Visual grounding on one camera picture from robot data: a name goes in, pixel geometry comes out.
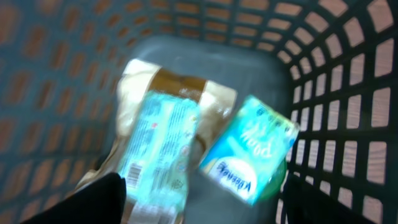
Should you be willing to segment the beige brown snack bag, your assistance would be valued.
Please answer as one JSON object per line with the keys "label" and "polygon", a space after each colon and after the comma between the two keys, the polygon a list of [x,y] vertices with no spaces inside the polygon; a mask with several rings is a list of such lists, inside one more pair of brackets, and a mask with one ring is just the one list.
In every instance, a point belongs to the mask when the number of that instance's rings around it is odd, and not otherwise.
{"label": "beige brown snack bag", "polygon": [[[189,193],[194,170],[231,114],[236,101],[236,90],[211,80],[179,75],[139,59],[133,59],[126,65],[117,86],[116,136],[111,151],[98,170],[91,170],[83,176],[77,185],[78,190],[110,173],[118,174],[141,104],[150,91],[189,98],[200,107],[200,119],[188,163]],[[169,208],[139,204],[129,199],[126,191],[121,223],[180,223],[184,211],[185,208],[182,212],[176,212]]]}

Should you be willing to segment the dark grey plastic basket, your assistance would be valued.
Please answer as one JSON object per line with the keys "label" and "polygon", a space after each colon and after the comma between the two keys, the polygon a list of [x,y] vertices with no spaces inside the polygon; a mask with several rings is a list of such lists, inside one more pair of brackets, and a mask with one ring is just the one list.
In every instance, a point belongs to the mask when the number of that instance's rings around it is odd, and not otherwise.
{"label": "dark grey plastic basket", "polygon": [[141,58],[300,124],[288,172],[397,222],[396,1],[2,1],[1,222],[67,198],[115,138]]}

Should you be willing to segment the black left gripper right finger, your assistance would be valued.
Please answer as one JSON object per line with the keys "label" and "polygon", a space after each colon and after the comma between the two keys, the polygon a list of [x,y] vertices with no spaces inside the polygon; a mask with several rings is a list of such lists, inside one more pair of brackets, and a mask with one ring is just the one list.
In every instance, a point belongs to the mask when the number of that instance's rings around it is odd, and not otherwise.
{"label": "black left gripper right finger", "polygon": [[293,174],[284,185],[283,201],[289,224],[374,224]]}

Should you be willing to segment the teal wet wipes pack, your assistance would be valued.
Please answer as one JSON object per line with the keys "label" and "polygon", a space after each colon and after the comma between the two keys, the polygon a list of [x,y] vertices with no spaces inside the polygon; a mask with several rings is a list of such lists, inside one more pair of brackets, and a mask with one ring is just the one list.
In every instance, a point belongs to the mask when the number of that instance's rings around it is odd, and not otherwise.
{"label": "teal wet wipes pack", "polygon": [[200,107],[189,98],[148,92],[118,167],[127,197],[182,212],[188,196],[188,163]]}

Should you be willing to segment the teal tissue pack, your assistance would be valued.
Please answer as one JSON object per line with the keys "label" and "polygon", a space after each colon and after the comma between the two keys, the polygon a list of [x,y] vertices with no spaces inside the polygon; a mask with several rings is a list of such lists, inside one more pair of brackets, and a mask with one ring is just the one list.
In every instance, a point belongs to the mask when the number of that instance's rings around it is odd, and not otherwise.
{"label": "teal tissue pack", "polygon": [[299,131],[297,123],[249,95],[198,168],[244,203],[254,205]]}

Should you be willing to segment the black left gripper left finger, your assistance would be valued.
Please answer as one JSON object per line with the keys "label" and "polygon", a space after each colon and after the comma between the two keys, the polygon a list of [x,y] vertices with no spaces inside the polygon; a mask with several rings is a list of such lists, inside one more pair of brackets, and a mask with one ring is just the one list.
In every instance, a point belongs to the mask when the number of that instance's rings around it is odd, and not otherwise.
{"label": "black left gripper left finger", "polygon": [[23,224],[120,224],[126,181],[110,173]]}

